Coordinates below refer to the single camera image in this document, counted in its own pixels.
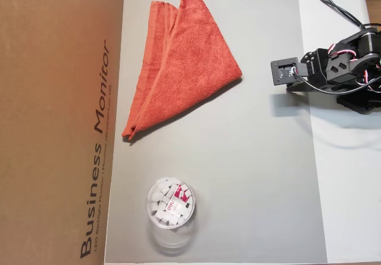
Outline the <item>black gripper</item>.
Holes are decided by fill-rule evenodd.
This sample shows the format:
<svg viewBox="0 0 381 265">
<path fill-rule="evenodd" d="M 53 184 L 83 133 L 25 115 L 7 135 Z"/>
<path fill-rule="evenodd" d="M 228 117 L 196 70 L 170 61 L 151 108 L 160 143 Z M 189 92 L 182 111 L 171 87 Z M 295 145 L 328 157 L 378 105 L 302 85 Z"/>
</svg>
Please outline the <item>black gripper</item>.
<svg viewBox="0 0 381 265">
<path fill-rule="evenodd" d="M 309 84 L 321 91 L 329 89 L 327 85 L 326 67 L 328 61 L 328 49 L 317 48 L 313 52 L 306 53 L 301 59 L 301 65 L 306 68 L 303 77 Z M 306 83 L 288 83 L 287 92 L 312 92 L 313 88 Z"/>
</svg>

